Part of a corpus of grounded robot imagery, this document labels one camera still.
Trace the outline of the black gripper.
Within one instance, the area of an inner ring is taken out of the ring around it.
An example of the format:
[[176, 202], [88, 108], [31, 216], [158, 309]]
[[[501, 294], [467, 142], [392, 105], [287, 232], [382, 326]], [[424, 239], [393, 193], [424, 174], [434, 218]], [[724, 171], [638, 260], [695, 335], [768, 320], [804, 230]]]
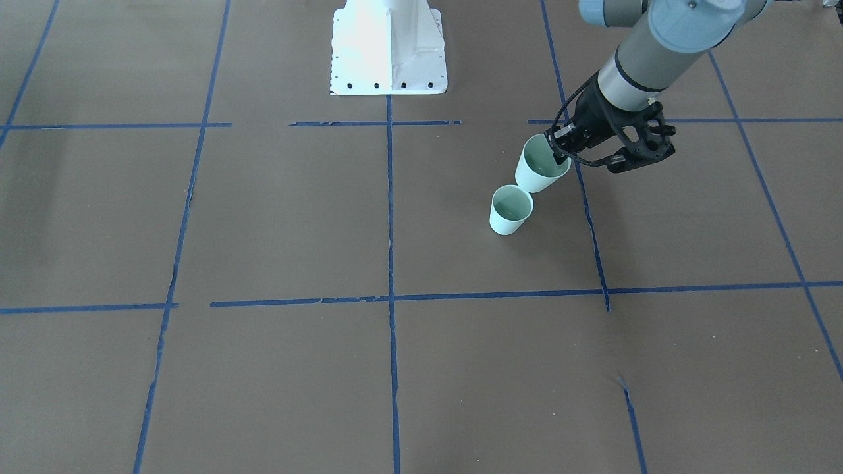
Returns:
[[[557, 112], [557, 119], [563, 117], [568, 106], [575, 100], [577, 103], [573, 115], [566, 119], [562, 126], [557, 126], [557, 129], [545, 130], [546, 142], [557, 165], [564, 164], [567, 159], [581, 153], [585, 148], [593, 148], [616, 136], [620, 129], [620, 118], [626, 114], [626, 110], [612, 104], [603, 95], [598, 77], [598, 72], [593, 73], [571, 94]], [[573, 129], [567, 132], [563, 129], [566, 126], [572, 126]]]

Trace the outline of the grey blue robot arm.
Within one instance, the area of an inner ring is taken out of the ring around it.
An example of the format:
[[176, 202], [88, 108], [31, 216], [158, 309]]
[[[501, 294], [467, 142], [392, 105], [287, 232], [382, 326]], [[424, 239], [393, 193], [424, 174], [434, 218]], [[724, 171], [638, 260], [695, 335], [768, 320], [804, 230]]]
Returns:
[[553, 159], [624, 173], [672, 156], [676, 130], [666, 123], [657, 98], [768, 6], [768, 1], [579, 2], [588, 24], [630, 33], [571, 94], [573, 115], [545, 131]]

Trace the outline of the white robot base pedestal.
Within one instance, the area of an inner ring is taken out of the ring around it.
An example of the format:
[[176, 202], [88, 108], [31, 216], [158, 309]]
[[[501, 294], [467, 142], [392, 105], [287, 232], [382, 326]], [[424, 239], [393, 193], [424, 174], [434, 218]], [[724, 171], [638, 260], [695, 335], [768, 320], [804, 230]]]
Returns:
[[329, 93], [443, 94], [443, 18], [427, 1], [347, 1], [332, 18]]

